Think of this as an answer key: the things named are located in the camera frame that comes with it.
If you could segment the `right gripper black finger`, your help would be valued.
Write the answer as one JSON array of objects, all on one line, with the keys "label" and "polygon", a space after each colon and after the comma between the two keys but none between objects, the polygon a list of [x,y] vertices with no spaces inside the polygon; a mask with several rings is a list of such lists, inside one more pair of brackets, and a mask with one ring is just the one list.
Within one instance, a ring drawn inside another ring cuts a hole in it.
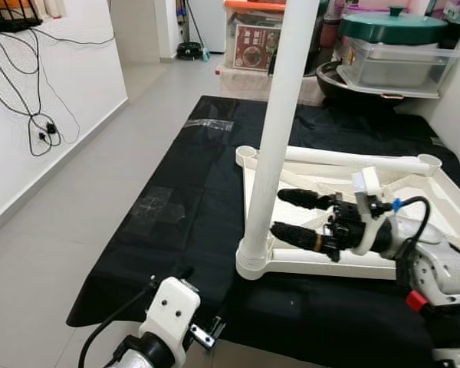
[{"label": "right gripper black finger", "polygon": [[294,248],[310,250],[322,255],[332,255],[334,249],[328,245],[325,236],[301,225],[274,222],[270,232],[278,241],[286,242]]},{"label": "right gripper black finger", "polygon": [[334,205],[334,194],[319,194],[308,189],[279,189],[277,199],[304,209],[326,210]]}]

